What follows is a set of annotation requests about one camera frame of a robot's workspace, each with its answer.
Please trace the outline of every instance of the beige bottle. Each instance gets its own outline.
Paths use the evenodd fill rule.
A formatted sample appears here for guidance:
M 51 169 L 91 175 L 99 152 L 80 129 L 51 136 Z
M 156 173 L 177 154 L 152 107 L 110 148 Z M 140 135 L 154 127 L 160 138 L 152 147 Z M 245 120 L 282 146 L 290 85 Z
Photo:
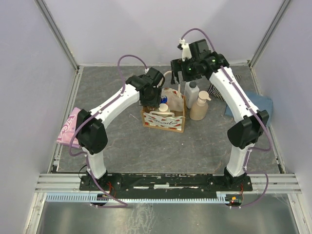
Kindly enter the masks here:
M 200 91 L 198 94 L 198 99 L 193 103 L 190 118 L 192 120 L 202 120 L 208 111 L 207 100 L 211 101 L 209 94 L 206 91 Z

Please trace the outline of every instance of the black cable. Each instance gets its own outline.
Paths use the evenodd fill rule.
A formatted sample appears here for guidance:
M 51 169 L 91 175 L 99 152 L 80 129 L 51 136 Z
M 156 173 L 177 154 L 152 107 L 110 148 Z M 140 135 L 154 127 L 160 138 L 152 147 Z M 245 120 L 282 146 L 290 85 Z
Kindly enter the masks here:
M 79 170 L 79 172 L 78 172 L 78 177 L 81 179 L 81 177 L 80 177 L 80 172 L 81 172 L 81 170 L 83 169 L 83 168 L 85 168 L 87 166 L 87 164 L 86 165 L 84 165 L 83 167 L 81 167 L 80 168 L 80 170 Z

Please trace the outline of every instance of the blue cloth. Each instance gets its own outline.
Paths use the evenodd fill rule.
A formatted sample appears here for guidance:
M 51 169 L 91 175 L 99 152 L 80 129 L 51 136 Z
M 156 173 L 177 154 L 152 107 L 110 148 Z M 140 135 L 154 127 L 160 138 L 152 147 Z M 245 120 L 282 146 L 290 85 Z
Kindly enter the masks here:
M 271 122 L 271 116 L 272 116 L 272 111 L 273 111 L 273 101 L 269 99 L 268 97 L 260 96 L 251 91 L 246 91 L 245 93 L 247 97 L 250 99 L 250 101 L 252 101 L 253 104 L 259 108 L 260 111 L 267 110 L 267 112 L 269 113 L 269 120 L 267 123 L 267 126 L 268 126 Z M 229 106 L 227 106 L 225 109 L 225 115 L 233 117 L 233 114 Z

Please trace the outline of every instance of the blue object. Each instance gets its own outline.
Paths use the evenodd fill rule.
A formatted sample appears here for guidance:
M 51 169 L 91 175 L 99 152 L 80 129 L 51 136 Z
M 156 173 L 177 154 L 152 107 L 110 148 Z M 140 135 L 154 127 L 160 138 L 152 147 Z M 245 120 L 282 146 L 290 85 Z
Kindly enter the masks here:
M 268 97 L 260 96 L 251 91 L 246 91 L 245 93 L 247 97 L 250 99 L 250 101 L 252 101 L 252 103 L 256 105 L 260 111 L 267 110 L 267 112 L 269 113 L 269 120 L 267 126 L 269 126 L 273 111 L 273 101 Z M 233 117 L 232 111 L 230 110 L 229 106 L 226 106 L 225 115 Z
M 168 98 L 166 95 L 161 97 L 161 99 L 160 99 L 160 103 L 167 103 L 167 101 L 168 101 Z

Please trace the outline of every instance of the wire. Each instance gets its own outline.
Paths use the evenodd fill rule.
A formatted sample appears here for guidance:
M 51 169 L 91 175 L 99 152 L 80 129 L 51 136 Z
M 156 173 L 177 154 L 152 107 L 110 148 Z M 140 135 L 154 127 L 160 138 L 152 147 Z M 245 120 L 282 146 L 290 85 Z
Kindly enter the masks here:
M 109 103 L 107 103 L 106 105 L 104 105 L 104 106 L 100 109 L 100 111 L 103 111 L 105 108 L 107 108 L 108 106 L 110 106 L 111 104 L 113 104 L 116 100 L 118 100 L 118 99 L 121 97 L 121 95 L 123 94 L 123 92 L 125 91 L 125 89 L 126 89 L 126 80 L 125 80 L 125 77 L 123 76 L 123 74 L 122 74 L 122 72 L 121 72 L 121 68 L 120 68 L 120 61 L 121 61 L 123 58 L 125 58 L 125 57 L 134 57 L 134 58 L 140 60 L 140 61 L 143 63 L 145 69 L 148 69 L 146 63 L 145 63 L 142 59 L 140 59 L 138 56 L 135 56 L 135 55 L 123 55 L 123 56 L 121 56 L 120 59 L 118 60 L 118 63 L 117 63 L 117 69 L 118 69 L 119 75 L 120 75 L 121 80 L 122 80 L 122 89 L 121 89 L 121 92 L 120 92 L 120 94 L 119 94 L 118 96 L 116 96 L 113 100 L 111 100 Z M 81 152 L 78 152 L 78 153 L 76 153 L 76 154 L 73 154 L 73 153 L 72 153 L 73 142 L 74 142 L 74 139 L 75 139 L 75 137 L 77 136 L 78 132 L 79 132 L 90 120 L 92 120 L 93 118 L 95 118 L 98 114 L 99 114 L 99 111 L 97 111 L 94 115 L 90 116 L 87 120 L 85 120 L 85 121 L 76 129 L 76 131 L 75 131 L 74 135 L 72 136 L 72 139 L 70 140 L 70 143 L 69 143 L 69 155 L 70 155 L 70 156 L 78 156 L 78 155 L 82 155 L 82 154 L 85 155 L 85 154 L 86 154 L 86 152 L 84 152 L 84 151 L 81 151 Z M 122 204 L 122 205 L 117 205 L 117 206 L 101 206 L 101 207 L 102 207 L 102 208 L 122 208 L 122 207 L 127 207 L 127 206 L 128 206 L 127 203 L 125 203 L 125 202 L 123 202 L 123 201 L 120 201 L 120 200 L 114 198 L 113 196 L 111 196 L 111 195 L 109 195 L 107 192 L 105 192 L 104 189 L 102 189 L 102 187 L 98 184 L 97 180 L 95 179 L 95 177 L 94 177 L 94 175 L 93 175 L 93 173 L 92 173 L 92 170 L 91 170 L 90 165 L 89 165 L 88 157 L 86 157 L 86 162 L 87 162 L 87 167 L 88 167 L 88 169 L 89 169 L 89 170 L 88 170 L 88 171 L 89 171 L 89 174 L 91 175 L 91 177 L 92 177 L 92 179 L 93 179 L 95 185 L 98 187 L 98 189 L 100 189 L 100 190 L 101 190 L 105 195 L 107 195 L 110 199 L 115 200 L 115 201 L 117 201 L 117 202 L 119 202 L 119 203 Z
M 207 35 L 203 30 L 201 30 L 201 29 L 199 29 L 199 28 L 192 28 L 192 29 L 188 30 L 186 33 L 183 34 L 183 36 L 181 37 L 181 39 L 183 39 L 189 32 L 194 31 L 194 30 L 200 31 L 200 32 L 207 38 L 209 44 L 211 45 L 211 48 L 212 48 L 213 50 L 215 50 L 215 48 L 214 48 L 214 46 L 213 46 L 211 40 L 209 39 L 208 35 Z M 248 150 L 247 150 L 246 157 L 245 157 L 245 161 L 244 161 L 244 164 L 243 164 L 243 170 L 244 170 L 244 172 L 247 173 L 247 174 L 264 174 L 265 177 L 266 177 L 266 179 L 267 179 L 266 186 L 265 186 L 264 191 L 263 191 L 263 193 L 261 194 L 261 196 L 260 196 L 256 201 L 253 201 L 253 202 L 251 202 L 251 203 L 249 203 L 249 204 L 240 206 L 240 207 L 238 207 L 238 208 L 247 207 L 247 206 L 250 206 L 250 205 L 253 205 L 253 204 L 259 202 L 259 201 L 263 198 L 263 196 L 264 196 L 264 194 L 266 193 L 266 191 L 267 191 L 267 189 L 268 189 L 268 186 L 269 186 L 269 177 L 268 177 L 268 174 L 267 174 L 267 173 L 265 173 L 265 172 L 256 172 L 256 173 L 254 173 L 254 172 L 248 172 L 248 171 L 247 171 L 246 168 L 247 168 L 247 164 L 248 164 L 248 160 L 249 160 L 250 153 L 251 153 L 252 150 L 258 150 L 258 151 L 262 151 L 262 152 L 269 152 L 269 151 L 272 149 L 273 141 L 272 141 L 272 139 L 271 139 L 271 136 L 270 136 L 270 134 L 269 134 L 269 132 L 268 132 L 266 126 L 264 126 L 264 123 L 263 123 L 262 120 L 259 118 L 259 116 L 256 114 L 256 112 L 254 112 L 253 109 L 251 109 L 251 106 L 250 106 L 249 102 L 246 100 L 245 96 L 244 96 L 243 93 L 240 91 L 239 87 L 236 85 L 236 83 L 234 82 L 234 80 L 233 80 L 233 79 L 230 77 L 230 75 L 226 72 L 226 70 L 224 69 L 223 66 L 220 66 L 220 67 L 221 67 L 222 72 L 223 72 L 223 73 L 225 74 L 225 76 L 229 79 L 230 83 L 231 83 L 231 84 L 234 86 L 234 88 L 237 90 L 237 92 L 239 93 L 239 95 L 240 95 L 240 97 L 243 99 L 243 101 L 245 102 L 246 106 L 248 107 L 248 109 L 250 110 L 250 112 L 252 113 L 252 115 L 253 115 L 253 116 L 256 118 L 256 120 L 259 122 L 260 126 L 262 127 L 262 129 L 263 129 L 263 131 L 264 131 L 264 133 L 265 133 L 265 135 L 267 136 L 268 141 L 269 141 L 269 147 L 268 147 L 268 149 L 262 149 L 262 148 L 258 148 L 258 147 L 250 147 L 250 148 L 248 148 Z
M 79 170 L 79 172 L 78 172 L 78 177 L 81 179 L 81 177 L 80 177 L 80 172 L 81 172 L 81 170 L 83 169 L 83 168 L 85 168 L 87 166 L 87 164 L 86 165 L 84 165 L 83 167 L 81 167 L 80 168 L 80 170 Z

